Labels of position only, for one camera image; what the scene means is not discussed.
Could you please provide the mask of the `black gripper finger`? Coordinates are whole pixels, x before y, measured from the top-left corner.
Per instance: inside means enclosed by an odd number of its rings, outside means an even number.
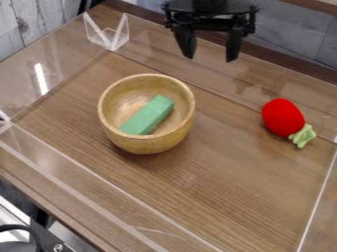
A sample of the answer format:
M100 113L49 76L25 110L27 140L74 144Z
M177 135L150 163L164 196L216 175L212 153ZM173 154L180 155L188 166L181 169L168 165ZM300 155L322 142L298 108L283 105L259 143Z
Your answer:
M241 51L241 43L244 37L244 27L235 27L228 36L227 42L227 62L237 59Z
M188 26L176 26L173 32L184 55L193 59L197 51L196 31Z

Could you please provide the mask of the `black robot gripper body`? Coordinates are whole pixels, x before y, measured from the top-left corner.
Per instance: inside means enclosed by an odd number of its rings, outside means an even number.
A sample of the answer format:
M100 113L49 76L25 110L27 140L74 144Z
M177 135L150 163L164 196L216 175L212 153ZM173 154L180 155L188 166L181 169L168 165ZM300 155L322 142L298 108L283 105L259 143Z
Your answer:
M244 35L256 32L260 9L252 0L166 0L161 8L170 30L188 26L195 31L231 32L244 27Z

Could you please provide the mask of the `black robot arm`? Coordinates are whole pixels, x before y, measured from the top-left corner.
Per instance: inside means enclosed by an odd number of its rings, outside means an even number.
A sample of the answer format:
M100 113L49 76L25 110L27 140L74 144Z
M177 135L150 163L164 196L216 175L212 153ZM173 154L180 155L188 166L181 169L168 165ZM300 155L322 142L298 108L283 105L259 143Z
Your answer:
M243 39L256 32L259 7L249 0L168 0L162 3L165 27L172 30L184 55L197 51L196 31L227 32L227 62L239 58Z

